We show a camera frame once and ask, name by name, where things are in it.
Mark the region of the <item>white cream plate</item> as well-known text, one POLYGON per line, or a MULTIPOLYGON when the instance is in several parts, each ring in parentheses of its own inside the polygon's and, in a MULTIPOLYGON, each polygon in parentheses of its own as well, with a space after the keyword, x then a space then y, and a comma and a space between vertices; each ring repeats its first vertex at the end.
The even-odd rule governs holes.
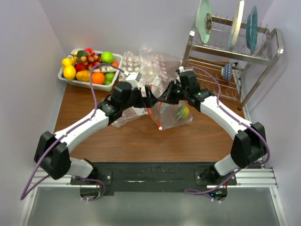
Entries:
POLYGON ((239 31, 240 31, 240 27, 241 27, 241 23, 242 23, 242 18, 243 18, 244 5, 245 5, 244 0, 241 0, 238 3, 238 8, 236 10, 236 13, 235 13, 235 16, 234 16, 234 19, 233 19, 230 38, 229 38, 229 50, 230 51, 232 51, 235 48, 236 42, 238 40, 238 35, 239 35, 239 31))

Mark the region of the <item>blue white patterned bowl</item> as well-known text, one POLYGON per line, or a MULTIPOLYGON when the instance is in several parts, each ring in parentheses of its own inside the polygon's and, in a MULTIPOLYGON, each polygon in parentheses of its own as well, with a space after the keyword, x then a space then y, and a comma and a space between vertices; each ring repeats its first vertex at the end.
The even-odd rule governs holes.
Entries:
POLYGON ((228 63, 222 68, 222 77, 225 81, 230 81, 232 76, 233 63, 228 63))

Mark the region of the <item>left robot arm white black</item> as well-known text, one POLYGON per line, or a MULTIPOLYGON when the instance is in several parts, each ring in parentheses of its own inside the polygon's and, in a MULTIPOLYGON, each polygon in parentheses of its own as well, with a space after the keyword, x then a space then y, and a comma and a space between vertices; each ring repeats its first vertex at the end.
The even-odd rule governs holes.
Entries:
POLYGON ((140 88, 132 87, 129 82, 121 82, 101 103, 97 104, 87 116, 75 124, 55 134, 44 132, 39 140, 34 160, 51 178, 57 180, 65 175, 81 178, 87 185, 97 181, 97 172, 92 163, 70 157, 70 153, 83 140, 103 129, 122 116, 124 110, 151 108, 158 99, 148 85, 146 96, 140 88))

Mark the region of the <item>steel dish rack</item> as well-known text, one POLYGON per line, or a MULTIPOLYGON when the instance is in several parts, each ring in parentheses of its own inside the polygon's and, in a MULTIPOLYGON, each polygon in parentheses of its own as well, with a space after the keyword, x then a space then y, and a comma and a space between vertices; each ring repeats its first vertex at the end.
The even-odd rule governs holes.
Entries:
POLYGON ((235 48, 229 50, 229 38, 233 20, 221 16, 212 17, 212 30, 208 43, 204 44, 193 23, 187 41, 183 66, 200 66, 212 74, 221 85, 223 98, 238 102, 237 109, 243 110, 259 85, 263 82, 284 51, 281 31, 258 27, 256 50, 251 55, 246 45, 246 22, 241 23, 235 48), (233 63, 230 81, 222 77, 222 68, 233 63), (247 94, 243 93, 243 80, 256 66, 265 66, 253 87, 247 94))

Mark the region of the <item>red apple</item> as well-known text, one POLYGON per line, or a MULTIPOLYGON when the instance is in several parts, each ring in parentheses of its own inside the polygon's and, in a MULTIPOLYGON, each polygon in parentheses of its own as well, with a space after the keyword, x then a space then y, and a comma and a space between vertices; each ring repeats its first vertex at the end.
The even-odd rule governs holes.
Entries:
POLYGON ((75 65, 75 69, 76 69, 76 72, 85 71, 87 69, 87 66, 84 65, 84 63, 79 62, 75 65))

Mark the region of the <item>clear zip bag orange zipper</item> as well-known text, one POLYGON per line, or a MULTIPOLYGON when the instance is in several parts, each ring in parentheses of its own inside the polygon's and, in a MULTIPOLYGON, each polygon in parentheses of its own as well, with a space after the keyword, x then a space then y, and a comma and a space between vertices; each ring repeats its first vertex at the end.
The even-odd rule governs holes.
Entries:
POLYGON ((192 123, 191 113, 186 119, 177 120, 177 108, 181 105, 186 104, 183 101, 176 105, 157 102, 152 108, 147 108, 146 111, 159 130, 167 130, 192 123))

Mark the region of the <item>orange fruit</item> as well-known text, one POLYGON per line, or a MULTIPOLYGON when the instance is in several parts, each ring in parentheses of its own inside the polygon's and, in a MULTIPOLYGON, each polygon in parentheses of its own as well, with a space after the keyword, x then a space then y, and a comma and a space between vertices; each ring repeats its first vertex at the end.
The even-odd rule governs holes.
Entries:
POLYGON ((104 84, 105 82, 105 76, 101 72, 95 72, 92 74, 92 82, 94 84, 104 84))

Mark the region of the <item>clear bag pink dots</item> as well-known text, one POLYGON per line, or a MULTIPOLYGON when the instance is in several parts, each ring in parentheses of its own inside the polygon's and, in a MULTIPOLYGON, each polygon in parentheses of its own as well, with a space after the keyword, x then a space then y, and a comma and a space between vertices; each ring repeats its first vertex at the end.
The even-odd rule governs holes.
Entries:
POLYGON ((170 81, 175 80, 177 75, 175 70, 182 65, 182 60, 169 54, 154 51, 147 45, 139 48, 140 58, 139 73, 141 78, 139 86, 145 94, 145 85, 149 85, 152 93, 159 97, 167 88, 170 81))

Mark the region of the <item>white plastic fruit tray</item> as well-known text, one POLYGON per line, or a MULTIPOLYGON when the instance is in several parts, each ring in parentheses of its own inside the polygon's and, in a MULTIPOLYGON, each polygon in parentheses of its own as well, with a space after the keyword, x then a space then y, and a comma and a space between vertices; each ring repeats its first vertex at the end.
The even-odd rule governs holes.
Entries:
MULTIPOLYGON (((114 56, 114 61, 118 62, 119 64, 119 68, 121 68, 122 62, 123 62, 123 56, 120 54, 115 54, 113 53, 114 56)), ((119 71, 116 71, 114 74, 114 77, 112 79, 112 82, 109 85, 102 85, 102 84, 94 84, 93 83, 93 88, 94 90, 101 90, 101 91, 105 91, 105 92, 110 92, 113 89, 114 83, 117 80, 119 75, 119 71)), ((78 81, 76 79, 74 80, 68 80, 63 76, 63 68, 61 67, 59 70, 59 73, 57 75, 58 79, 65 81, 67 83, 69 83, 70 85, 73 86, 78 86, 78 87, 83 87, 83 88, 90 88, 90 83, 89 82, 82 82, 82 81, 78 81)))

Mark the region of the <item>green yellow mango fruit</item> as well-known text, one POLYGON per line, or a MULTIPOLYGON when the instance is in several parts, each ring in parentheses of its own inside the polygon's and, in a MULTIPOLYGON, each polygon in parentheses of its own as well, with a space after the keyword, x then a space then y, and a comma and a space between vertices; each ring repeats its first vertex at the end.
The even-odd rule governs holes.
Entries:
POLYGON ((181 105, 177 108, 177 120, 186 119, 190 113, 188 106, 181 105))

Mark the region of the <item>red lychee bunch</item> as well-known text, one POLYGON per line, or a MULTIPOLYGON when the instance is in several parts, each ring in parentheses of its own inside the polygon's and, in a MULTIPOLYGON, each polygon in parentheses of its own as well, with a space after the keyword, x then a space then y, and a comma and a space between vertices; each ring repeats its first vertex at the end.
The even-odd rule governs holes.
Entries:
POLYGON ((89 56, 82 56, 80 58, 80 61, 90 71, 95 65, 97 65, 101 62, 101 57, 96 54, 89 55, 89 56))

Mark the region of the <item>green lime fruit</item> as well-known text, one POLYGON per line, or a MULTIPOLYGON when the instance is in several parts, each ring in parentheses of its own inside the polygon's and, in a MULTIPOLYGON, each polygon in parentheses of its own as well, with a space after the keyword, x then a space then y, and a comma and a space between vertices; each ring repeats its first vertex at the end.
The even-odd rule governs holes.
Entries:
POLYGON ((114 55, 109 51, 103 52, 101 54, 101 62, 106 64, 112 64, 114 62, 114 55))

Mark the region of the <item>small orange tangerine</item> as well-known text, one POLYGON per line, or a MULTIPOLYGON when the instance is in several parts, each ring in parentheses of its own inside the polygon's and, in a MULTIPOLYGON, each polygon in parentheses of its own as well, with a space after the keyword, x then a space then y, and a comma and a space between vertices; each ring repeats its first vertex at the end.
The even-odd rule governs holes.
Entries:
POLYGON ((118 68, 119 67, 119 63, 118 62, 113 62, 111 65, 112 65, 113 68, 118 68))

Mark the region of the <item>light green guava fruit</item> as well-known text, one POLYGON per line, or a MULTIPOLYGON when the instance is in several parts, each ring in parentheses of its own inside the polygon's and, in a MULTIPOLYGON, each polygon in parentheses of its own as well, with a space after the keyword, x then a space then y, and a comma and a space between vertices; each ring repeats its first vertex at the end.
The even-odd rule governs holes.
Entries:
POLYGON ((113 81, 113 78, 115 76, 115 73, 105 73, 104 77, 105 77, 105 81, 104 81, 104 85, 110 85, 113 81))

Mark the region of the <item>silver toy fish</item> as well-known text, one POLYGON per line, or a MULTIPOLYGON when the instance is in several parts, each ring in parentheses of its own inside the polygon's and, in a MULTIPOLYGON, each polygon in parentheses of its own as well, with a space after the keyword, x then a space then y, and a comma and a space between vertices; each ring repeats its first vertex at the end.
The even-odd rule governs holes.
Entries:
POLYGON ((116 68, 107 65, 102 65, 94 69, 94 72, 101 72, 101 73, 115 73, 116 71, 117 71, 116 68))

